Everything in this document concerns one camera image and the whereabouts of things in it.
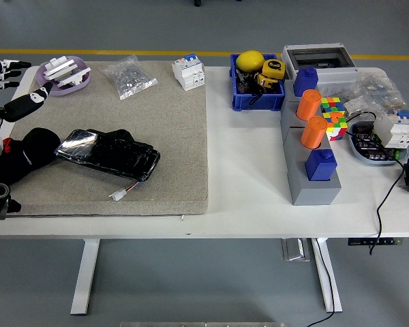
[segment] robotic arm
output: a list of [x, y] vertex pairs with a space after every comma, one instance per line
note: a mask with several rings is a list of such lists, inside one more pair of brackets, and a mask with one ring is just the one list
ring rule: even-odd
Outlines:
[[[17, 87], [18, 82], [10, 82], [7, 79], [21, 75], [19, 69], [28, 67], [31, 67], [31, 64], [24, 61], [0, 61], [0, 90]], [[0, 127], [3, 120], [13, 123], [41, 108], [51, 89], [52, 83], [47, 82], [40, 89], [0, 106]], [[7, 139], [5, 143], [7, 149], [3, 151], [3, 140], [0, 137], [0, 219], [4, 219], [7, 212], [20, 210], [19, 203], [11, 200], [8, 185], [50, 162], [60, 141], [53, 132], [39, 128], [29, 132], [22, 141]]]
[[[21, 75], [21, 71], [15, 69], [28, 68], [30, 66], [30, 63], [26, 63], [24, 61], [0, 61], [0, 90], [8, 87], [17, 87], [19, 85], [18, 82], [8, 82], [5, 80], [9, 77], [17, 77]], [[42, 88], [30, 94], [18, 97], [5, 104], [4, 107], [0, 107], [0, 126], [3, 119], [13, 123], [41, 108], [41, 106], [44, 104], [44, 100], [50, 93], [52, 86], [53, 84], [51, 82], [47, 82]], [[0, 138], [0, 154], [2, 150], [3, 140]]]

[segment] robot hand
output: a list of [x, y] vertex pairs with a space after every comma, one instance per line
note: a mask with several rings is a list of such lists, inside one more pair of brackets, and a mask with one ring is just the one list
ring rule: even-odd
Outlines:
[[[16, 69], [23, 69], [30, 67], [30, 63], [17, 60], [3, 60], [0, 61], [0, 90], [8, 87], [17, 87], [20, 83], [5, 81], [9, 77], [17, 77], [21, 75], [21, 72]], [[9, 121], [11, 123], [18, 121], [21, 118], [26, 117], [28, 114], [41, 108], [47, 98], [50, 90], [52, 89], [52, 83], [47, 82], [40, 89], [18, 97], [11, 102], [8, 102], [3, 107], [0, 106], [0, 126], [2, 120]], [[3, 150], [3, 140], [0, 137], [0, 154]]]

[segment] yellow ball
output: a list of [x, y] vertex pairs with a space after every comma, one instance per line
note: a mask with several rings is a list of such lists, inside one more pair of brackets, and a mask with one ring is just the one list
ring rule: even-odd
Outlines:
[[259, 51], [248, 50], [237, 58], [237, 67], [245, 73], [254, 73], [262, 69], [265, 58]]

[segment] rubik's cube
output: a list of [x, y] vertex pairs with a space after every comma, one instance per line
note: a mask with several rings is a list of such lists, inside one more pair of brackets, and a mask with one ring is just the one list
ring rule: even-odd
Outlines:
[[321, 112], [327, 121], [326, 134], [329, 141], [341, 140], [348, 128], [341, 100], [338, 97], [321, 98]]

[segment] black cable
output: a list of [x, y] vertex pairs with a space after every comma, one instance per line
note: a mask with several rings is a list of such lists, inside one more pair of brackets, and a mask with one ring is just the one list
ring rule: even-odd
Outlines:
[[326, 273], [327, 273], [327, 277], [329, 278], [329, 286], [330, 286], [330, 292], [332, 293], [332, 305], [333, 305], [333, 308], [332, 308], [332, 313], [331, 313], [328, 317], [326, 317], [326, 318], [324, 318], [324, 319], [322, 319], [322, 320], [318, 320], [317, 322], [313, 322], [312, 324], [308, 325], [307, 327], [311, 327], [311, 326], [313, 326], [313, 325], [319, 324], [320, 322], [324, 322], [324, 321], [328, 320], [328, 319], [335, 313], [335, 297], [333, 296], [332, 278], [330, 277], [329, 270], [327, 269], [326, 263], [324, 262], [324, 258], [323, 258], [323, 256], [322, 256], [322, 252], [321, 252], [321, 248], [320, 248], [320, 243], [318, 243], [318, 239], [317, 239], [317, 238], [315, 238], [315, 242], [316, 242], [316, 244], [317, 244], [317, 246], [318, 246], [318, 250], [320, 250], [320, 257], [321, 257], [322, 265], [324, 266], [324, 269], [326, 270]]
[[372, 115], [374, 116], [374, 120], [377, 119], [377, 116], [376, 116], [376, 114], [375, 114], [374, 112], [372, 112], [372, 111], [362, 111], [362, 112], [360, 112], [360, 113], [354, 115], [352, 118], [348, 119], [348, 120], [346, 121], [346, 123], [348, 123], [349, 121], [355, 119], [356, 117], [361, 116], [362, 114], [372, 114]]
[[369, 254], [373, 255], [373, 250], [374, 247], [377, 245], [378, 241], [380, 240], [380, 235], [382, 234], [382, 219], [380, 218], [380, 208], [382, 208], [383, 204], [386, 202], [387, 198], [389, 197], [389, 194], [391, 194], [394, 186], [398, 183], [398, 181], [402, 178], [402, 176], [404, 175], [404, 166], [403, 164], [398, 161], [395, 160], [396, 162], [398, 162], [398, 164], [402, 167], [402, 173], [400, 174], [400, 176], [398, 176], [398, 178], [395, 180], [395, 182], [392, 184], [392, 186], [389, 188], [388, 193], [386, 194], [386, 196], [384, 197], [382, 203], [380, 203], [380, 206], [377, 208], [376, 212], [377, 212], [377, 218], [379, 220], [379, 233], [377, 235], [376, 238], [376, 242], [374, 242], [373, 246], [369, 249]]
[[[372, 141], [366, 141], [368, 143], [372, 143], [372, 144], [376, 144], [377, 146], [379, 146], [379, 150], [383, 151], [385, 155], [387, 155], [386, 149], [381, 145], [381, 143], [376, 142], [374, 140]], [[380, 203], [380, 205], [377, 207], [376, 213], [377, 213], [377, 219], [379, 221], [379, 233], [377, 234], [376, 237], [376, 241], [374, 242], [374, 244], [371, 246], [371, 248], [369, 249], [369, 254], [373, 255], [373, 250], [374, 247], [378, 244], [379, 240], [380, 240], [380, 235], [382, 234], [382, 218], [380, 217], [380, 208], [382, 208], [383, 204], [386, 202], [387, 198], [389, 197], [389, 194], [392, 192], [394, 186], [398, 183], [398, 181], [403, 177], [404, 175], [404, 166], [403, 164], [398, 161], [397, 159], [394, 158], [394, 161], [397, 162], [401, 167], [402, 167], [402, 172], [401, 174], [398, 176], [398, 178], [395, 180], [395, 182], [392, 184], [392, 186], [390, 187], [390, 189], [388, 190], [388, 193], [386, 194], [386, 196], [384, 197], [383, 201]]]
[[1, 129], [1, 126], [3, 125], [3, 119], [1, 120], [1, 122], [0, 122], [0, 129]]
[[250, 102], [249, 102], [248, 104], [249, 104], [250, 106], [253, 106], [254, 103], [255, 103], [256, 101], [258, 101], [258, 100], [262, 97], [263, 94], [264, 94], [264, 88], [263, 88], [263, 87], [259, 87], [259, 88], [257, 89], [257, 94], [256, 94], [256, 92], [252, 93], [252, 95], [254, 96], [254, 98], [253, 98], [252, 100], [250, 100]]

